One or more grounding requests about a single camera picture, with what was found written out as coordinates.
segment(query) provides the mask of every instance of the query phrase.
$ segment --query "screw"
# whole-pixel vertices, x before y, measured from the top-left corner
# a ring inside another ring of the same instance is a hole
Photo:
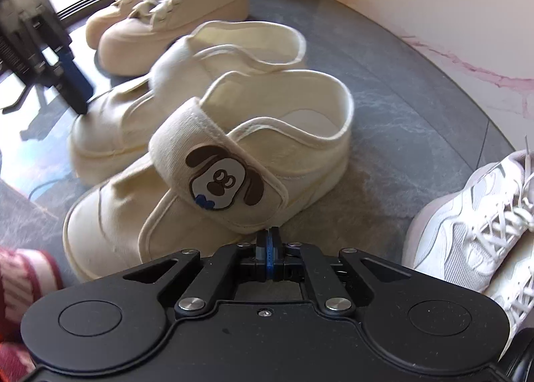
[[[345,311],[351,306],[351,302],[345,298],[330,298],[325,302],[325,307],[332,311]]]
[[[185,311],[200,310],[206,303],[200,298],[184,298],[178,302],[178,307]]]

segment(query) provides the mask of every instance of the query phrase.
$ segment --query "wall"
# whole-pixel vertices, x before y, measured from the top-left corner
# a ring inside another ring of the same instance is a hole
[[[338,0],[428,57],[517,148],[534,144],[534,0]]]

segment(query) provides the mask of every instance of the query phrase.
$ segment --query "dog face patch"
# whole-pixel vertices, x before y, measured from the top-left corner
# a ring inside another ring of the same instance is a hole
[[[260,174],[221,146],[197,147],[188,154],[185,163],[194,168],[207,159],[207,164],[189,183],[196,204],[207,210],[226,209],[232,205],[244,186],[248,186],[244,196],[245,204],[254,206],[261,200],[264,187]]]

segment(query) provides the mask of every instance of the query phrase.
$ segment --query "tile floor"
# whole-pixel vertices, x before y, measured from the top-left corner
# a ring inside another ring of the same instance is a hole
[[[355,246],[400,262],[404,235],[418,210],[463,187],[477,167],[511,146],[450,79],[408,45],[334,0],[251,0],[250,17],[299,29],[308,65],[337,76],[352,91],[356,114],[349,169],[339,184],[282,227],[286,241],[329,254]],[[73,28],[76,62],[105,91],[119,83],[94,64],[84,26]],[[0,84],[0,98],[15,88]],[[62,252],[62,222],[85,190],[66,150],[74,116],[53,92],[39,109],[0,115],[0,245],[46,249],[66,284],[76,279]]]

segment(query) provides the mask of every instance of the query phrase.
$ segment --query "brown dog ear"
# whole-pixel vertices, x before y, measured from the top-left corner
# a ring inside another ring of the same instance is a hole
[[[201,145],[189,152],[185,158],[185,163],[188,167],[194,168],[212,156],[226,158],[228,152],[220,145]]]
[[[245,192],[245,204],[247,206],[254,206],[258,204],[263,197],[263,179],[261,175],[251,169],[247,169],[247,177],[249,179],[248,188]]]

